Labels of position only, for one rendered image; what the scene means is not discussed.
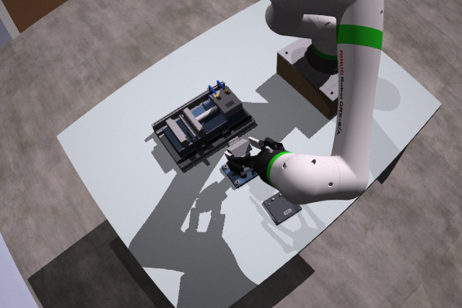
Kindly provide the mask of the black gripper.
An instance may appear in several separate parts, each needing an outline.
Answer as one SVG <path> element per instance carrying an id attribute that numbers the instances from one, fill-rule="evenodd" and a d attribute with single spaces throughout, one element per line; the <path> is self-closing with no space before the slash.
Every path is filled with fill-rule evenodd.
<path id="1" fill-rule="evenodd" d="M 259 141 L 258 139 L 252 137 L 249 137 L 248 139 L 252 146 L 261 150 L 257 155 L 249 157 L 235 157 L 233 154 L 230 154 L 227 151 L 224 152 L 228 160 L 227 166 L 229 167 L 230 171 L 236 172 L 239 175 L 241 174 L 243 178 L 247 176 L 248 172 L 256 172 L 258 174 L 259 159 L 263 153 L 269 150 L 269 148 L 284 149 L 282 143 L 277 143 L 269 137 L 265 138 L 265 141 Z M 264 145 L 268 146 L 269 148 L 266 149 Z"/>

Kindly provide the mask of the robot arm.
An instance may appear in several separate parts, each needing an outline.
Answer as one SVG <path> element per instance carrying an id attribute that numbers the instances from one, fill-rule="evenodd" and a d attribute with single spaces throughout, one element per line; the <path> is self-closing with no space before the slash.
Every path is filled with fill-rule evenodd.
<path id="1" fill-rule="evenodd" d="M 357 198 L 369 180 L 384 0 L 270 1 L 266 24 L 278 35 L 312 39 L 308 63 L 324 74 L 339 73 L 339 98 L 331 156 L 269 148 L 258 175 L 297 205 Z"/>

